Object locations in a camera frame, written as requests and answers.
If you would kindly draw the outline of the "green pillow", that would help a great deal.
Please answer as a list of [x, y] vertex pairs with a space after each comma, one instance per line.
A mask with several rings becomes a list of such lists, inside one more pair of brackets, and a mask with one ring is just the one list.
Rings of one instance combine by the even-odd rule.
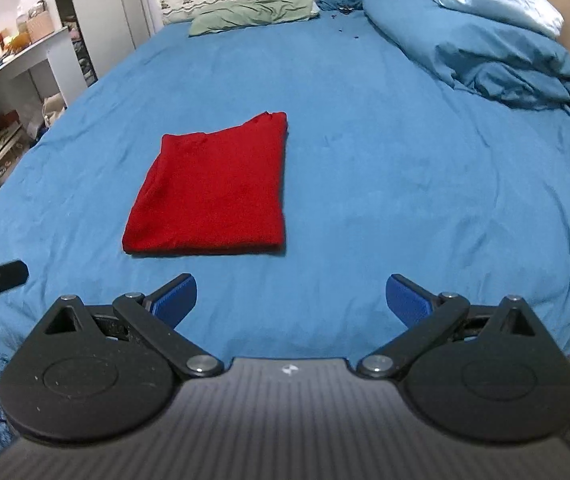
[[189, 37], [235, 28], [308, 21], [320, 8], [314, 0], [247, 0], [233, 2], [197, 16], [189, 26]]

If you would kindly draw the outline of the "white shelf desk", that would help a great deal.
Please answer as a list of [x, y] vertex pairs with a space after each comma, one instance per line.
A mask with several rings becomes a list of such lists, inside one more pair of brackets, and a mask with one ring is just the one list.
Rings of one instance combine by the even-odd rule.
[[10, 136], [0, 146], [0, 157], [14, 147], [18, 134], [28, 135], [32, 119], [42, 116], [42, 103], [48, 94], [38, 88], [35, 77], [43, 74], [50, 77], [52, 93], [61, 96], [66, 106], [76, 102], [87, 89], [67, 26], [2, 59], [0, 114], [8, 114], [12, 122], [9, 124]]

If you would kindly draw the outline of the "blue duvet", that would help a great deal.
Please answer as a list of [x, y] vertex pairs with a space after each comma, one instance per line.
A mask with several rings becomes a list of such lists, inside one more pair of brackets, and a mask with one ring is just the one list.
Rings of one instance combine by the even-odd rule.
[[532, 30], [434, 0], [362, 0], [372, 24], [449, 87], [510, 107], [570, 104], [570, 51]]

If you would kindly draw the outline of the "blue bed sheet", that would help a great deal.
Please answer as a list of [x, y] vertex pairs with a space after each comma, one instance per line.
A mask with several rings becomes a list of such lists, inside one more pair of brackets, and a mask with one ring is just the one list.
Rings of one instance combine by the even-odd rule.
[[[134, 258], [128, 213], [166, 133], [288, 119], [279, 255]], [[14, 352], [61, 295], [108, 304], [183, 272], [179, 330], [234, 356], [358, 359], [403, 326], [400, 273], [476, 304], [524, 297], [570, 353], [570, 112], [456, 91], [361, 13], [189, 37], [165, 27], [67, 110], [0, 188], [0, 295]]]

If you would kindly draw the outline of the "red knit sweater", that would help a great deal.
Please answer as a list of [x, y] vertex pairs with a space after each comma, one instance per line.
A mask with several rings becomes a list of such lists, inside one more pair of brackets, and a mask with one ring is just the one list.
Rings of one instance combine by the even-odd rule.
[[217, 132], [166, 134], [122, 236], [129, 255], [278, 252], [285, 245], [283, 112]]

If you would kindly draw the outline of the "white wardrobe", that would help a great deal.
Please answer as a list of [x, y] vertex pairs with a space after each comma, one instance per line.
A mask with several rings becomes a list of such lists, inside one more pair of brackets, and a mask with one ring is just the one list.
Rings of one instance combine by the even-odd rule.
[[85, 80], [94, 84], [155, 34], [148, 0], [55, 0]]

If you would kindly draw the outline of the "beige handbag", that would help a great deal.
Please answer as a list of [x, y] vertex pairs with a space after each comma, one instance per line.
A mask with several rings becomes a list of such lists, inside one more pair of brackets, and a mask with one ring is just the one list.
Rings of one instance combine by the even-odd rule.
[[60, 93], [49, 96], [43, 102], [42, 115], [47, 128], [52, 127], [55, 122], [64, 115], [67, 104]]

